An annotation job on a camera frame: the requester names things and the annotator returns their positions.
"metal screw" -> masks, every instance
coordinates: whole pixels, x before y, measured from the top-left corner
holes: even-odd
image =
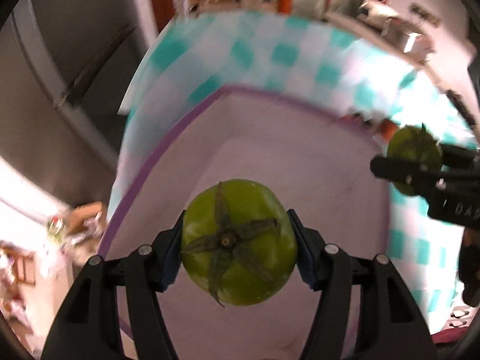
[[[447,188],[447,184],[445,183],[445,181],[443,181],[442,178],[437,181],[437,183],[435,184],[435,186],[436,186],[437,189],[440,190],[440,191],[444,191],[444,190]]]
[[[150,245],[142,245],[138,248],[138,252],[141,256],[148,256],[152,252],[152,247]]]
[[[335,244],[326,244],[325,245],[325,252],[328,254],[337,254],[340,249]]]
[[[384,266],[387,265],[389,263],[389,259],[387,256],[385,256],[384,254],[379,254],[377,256],[377,261],[380,263],[380,264],[383,264]]]
[[[88,263],[91,265],[91,266],[97,266],[98,264],[100,264],[102,262],[102,258],[100,256],[92,256],[90,257],[90,259],[88,260]]]

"tomato calyx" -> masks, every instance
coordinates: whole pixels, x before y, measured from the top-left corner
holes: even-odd
[[[223,307],[218,299],[222,277],[233,260],[268,283],[274,283],[272,274],[258,261],[250,247],[250,241],[267,233],[280,233],[280,225],[275,218],[256,219],[240,225],[234,225],[225,198],[222,183],[215,190],[215,234],[204,235],[189,243],[185,254],[211,252],[208,291]]]

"checkered tablecloth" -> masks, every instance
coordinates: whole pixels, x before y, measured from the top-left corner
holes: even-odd
[[[129,111],[112,188],[111,216],[158,140],[226,84],[286,92],[339,115],[354,108],[404,124],[425,123],[439,139],[473,145],[458,112],[422,72],[364,40],[295,17],[234,12],[172,22],[126,93]],[[462,229],[427,218],[421,198],[392,188],[388,254],[431,332],[448,317]]]

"tomato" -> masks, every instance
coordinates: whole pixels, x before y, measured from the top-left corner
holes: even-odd
[[[398,130],[388,143],[387,157],[413,161],[427,166],[428,170],[439,171],[442,168],[442,149],[422,127],[405,126]],[[413,188],[404,183],[394,183],[395,188],[407,196],[414,196]]]
[[[229,180],[198,195],[183,218],[181,257],[190,278],[221,304],[263,302],[287,282],[297,240],[264,185]]]

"purple edge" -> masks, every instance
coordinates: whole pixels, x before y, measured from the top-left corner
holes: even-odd
[[[332,121],[336,121],[345,128],[354,131],[361,135],[365,140],[369,143],[373,144],[376,148],[380,149],[380,145],[373,140],[371,134],[366,132],[361,128],[360,125],[356,123],[352,123],[346,120],[340,120],[338,115],[335,115],[333,112],[327,111],[325,109],[318,108],[312,104],[306,103],[304,101],[299,100],[297,97],[288,95],[285,93],[277,93],[273,91],[266,91],[262,89],[252,88],[245,85],[224,85],[217,91],[213,92],[211,95],[206,97],[202,100],[193,110],[188,112],[176,125],[174,125],[169,132],[167,132],[158,143],[157,147],[153,150],[152,154],[147,158],[143,166],[140,168],[138,175],[133,180],[130,188],[128,189],[125,196],[122,198],[120,204],[118,205],[117,209],[115,210],[112,219],[108,228],[105,231],[105,234],[100,241],[100,245],[98,248],[98,253],[102,257],[106,258],[107,253],[110,249],[110,246],[117,234],[118,229],[120,228],[123,219],[127,215],[130,207],[132,206],[135,198],[140,193],[140,190],[143,187],[143,184],[148,178],[148,175],[160,160],[160,158],[164,155],[167,149],[171,146],[171,144],[179,137],[179,135],[198,117],[200,116],[210,105],[212,105],[215,101],[221,98],[223,95],[228,95],[230,93],[243,93],[246,95],[254,95],[254,96],[262,96],[264,99],[268,99],[271,101],[277,101],[280,103],[288,104],[293,107],[297,107],[303,109],[307,112],[318,114],[322,116],[326,116]],[[388,185],[386,185],[386,194],[389,196],[389,189]],[[386,199],[387,208],[386,212],[387,215],[385,216],[385,244],[383,251],[386,251],[387,243],[388,243],[388,230],[390,228],[390,199]],[[124,320],[119,318],[120,328],[123,332],[128,335],[131,339],[133,339],[132,331],[130,325],[128,325]]]

